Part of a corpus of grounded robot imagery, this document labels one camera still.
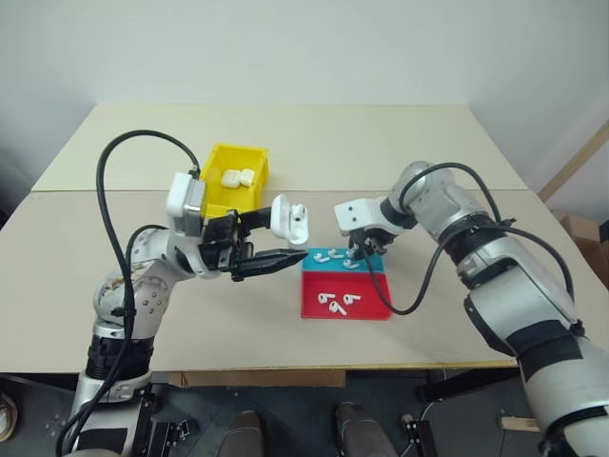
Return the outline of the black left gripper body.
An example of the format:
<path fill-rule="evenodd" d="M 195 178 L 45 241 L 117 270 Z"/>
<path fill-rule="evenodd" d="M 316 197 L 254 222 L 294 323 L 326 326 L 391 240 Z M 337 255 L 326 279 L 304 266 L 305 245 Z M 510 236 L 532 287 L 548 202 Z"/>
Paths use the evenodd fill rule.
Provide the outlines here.
<path fill-rule="evenodd" d="M 247 240 L 249 234 L 236 209 L 231 209 L 222 217 L 208 219 L 199 246 L 207 269 L 211 272 L 228 272 L 232 280 L 244 280 L 246 274 L 241 264 L 252 258 L 254 253 L 253 244 Z"/>

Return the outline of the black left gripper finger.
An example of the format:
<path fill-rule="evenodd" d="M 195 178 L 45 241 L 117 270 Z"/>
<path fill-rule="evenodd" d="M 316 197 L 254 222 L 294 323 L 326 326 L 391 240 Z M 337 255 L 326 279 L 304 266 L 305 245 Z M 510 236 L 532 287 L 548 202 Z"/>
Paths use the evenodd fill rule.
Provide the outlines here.
<path fill-rule="evenodd" d="M 272 274 L 298 264 L 306 256 L 305 249 L 276 248 L 260 251 L 250 258 L 239 260 L 230 269 L 231 280 L 241 282 L 249 277 Z"/>
<path fill-rule="evenodd" d="M 240 222 L 245 230 L 270 229 L 272 207 L 255 209 L 240 214 Z"/>

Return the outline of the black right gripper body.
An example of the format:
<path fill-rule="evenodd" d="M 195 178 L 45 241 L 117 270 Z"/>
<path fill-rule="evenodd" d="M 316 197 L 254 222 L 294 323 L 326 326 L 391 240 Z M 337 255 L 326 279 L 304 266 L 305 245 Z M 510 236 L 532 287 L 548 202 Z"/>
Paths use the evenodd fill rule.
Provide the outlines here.
<path fill-rule="evenodd" d="M 368 241 L 377 241 L 379 244 L 383 244 L 385 246 L 392 244 L 396 234 L 390 233 L 389 231 L 383 228 L 355 228 L 342 230 L 341 235 L 348 239 L 351 235 L 359 235 L 363 240 L 363 249 L 366 249 L 366 244 Z"/>

